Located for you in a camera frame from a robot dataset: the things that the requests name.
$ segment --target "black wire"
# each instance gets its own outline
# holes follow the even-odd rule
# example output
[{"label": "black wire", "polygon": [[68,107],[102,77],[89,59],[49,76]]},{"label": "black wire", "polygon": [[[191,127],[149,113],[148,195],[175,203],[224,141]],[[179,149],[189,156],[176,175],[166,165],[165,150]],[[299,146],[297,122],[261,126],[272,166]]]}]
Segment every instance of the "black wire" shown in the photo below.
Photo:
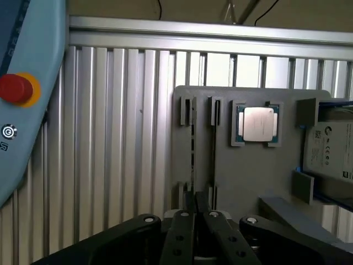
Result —
[{"label": "black wire", "polygon": [[259,17],[257,18],[257,20],[255,20],[254,26],[256,26],[256,23],[257,23],[261,18],[263,18],[264,16],[266,16],[267,13],[271,11],[271,9],[273,9],[273,7],[278,3],[278,1],[279,1],[279,0],[276,0],[275,3],[273,3],[273,4],[271,5],[271,7],[270,7],[264,14],[262,14],[261,16],[259,16]]},{"label": "black wire", "polygon": [[157,0],[158,1],[158,5],[159,5],[159,18],[158,20],[160,20],[162,18],[162,4],[161,4],[161,0]]}]

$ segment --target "corrugated metal panel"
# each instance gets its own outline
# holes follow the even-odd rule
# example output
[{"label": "corrugated metal panel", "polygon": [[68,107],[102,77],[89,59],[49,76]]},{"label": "corrugated metal panel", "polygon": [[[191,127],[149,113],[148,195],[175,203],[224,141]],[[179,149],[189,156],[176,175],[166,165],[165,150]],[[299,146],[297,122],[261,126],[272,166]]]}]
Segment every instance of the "corrugated metal panel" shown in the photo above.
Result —
[{"label": "corrugated metal panel", "polygon": [[301,43],[155,37],[72,33],[24,183],[1,209],[0,264],[28,264],[139,213],[163,215],[176,86],[324,89],[352,98],[347,47],[320,54],[316,44],[310,57],[314,48]]}]

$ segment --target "red button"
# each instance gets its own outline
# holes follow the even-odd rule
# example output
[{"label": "red button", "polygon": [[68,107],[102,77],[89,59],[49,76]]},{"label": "red button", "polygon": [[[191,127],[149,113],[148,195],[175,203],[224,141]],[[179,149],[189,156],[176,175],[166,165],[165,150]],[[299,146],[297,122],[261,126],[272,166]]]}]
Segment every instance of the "red button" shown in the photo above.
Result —
[{"label": "red button", "polygon": [[33,94],[32,84],[24,77],[7,74],[0,77],[0,98],[10,103],[24,103]]}]

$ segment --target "yellow ring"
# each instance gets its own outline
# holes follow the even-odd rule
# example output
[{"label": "yellow ring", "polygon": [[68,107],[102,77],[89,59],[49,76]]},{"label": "yellow ring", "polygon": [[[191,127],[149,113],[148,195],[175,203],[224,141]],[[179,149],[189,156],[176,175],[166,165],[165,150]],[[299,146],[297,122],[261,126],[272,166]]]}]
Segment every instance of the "yellow ring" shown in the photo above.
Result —
[{"label": "yellow ring", "polygon": [[17,73],[16,75],[26,78],[31,83],[32,88],[33,88],[32,97],[30,99],[28,99],[25,103],[20,103],[20,104],[16,104],[16,105],[19,107],[22,107],[22,108],[32,107],[40,99],[40,94],[41,94],[40,93],[40,83],[30,73]]}]

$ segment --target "light blue device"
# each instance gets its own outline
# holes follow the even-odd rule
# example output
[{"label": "light blue device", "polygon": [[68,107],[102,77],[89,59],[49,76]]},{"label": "light blue device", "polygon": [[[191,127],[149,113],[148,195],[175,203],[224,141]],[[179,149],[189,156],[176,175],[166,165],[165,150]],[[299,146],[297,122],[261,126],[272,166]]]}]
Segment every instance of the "light blue device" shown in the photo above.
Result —
[{"label": "light blue device", "polygon": [[63,59],[65,0],[0,0],[0,206],[21,182]]}]

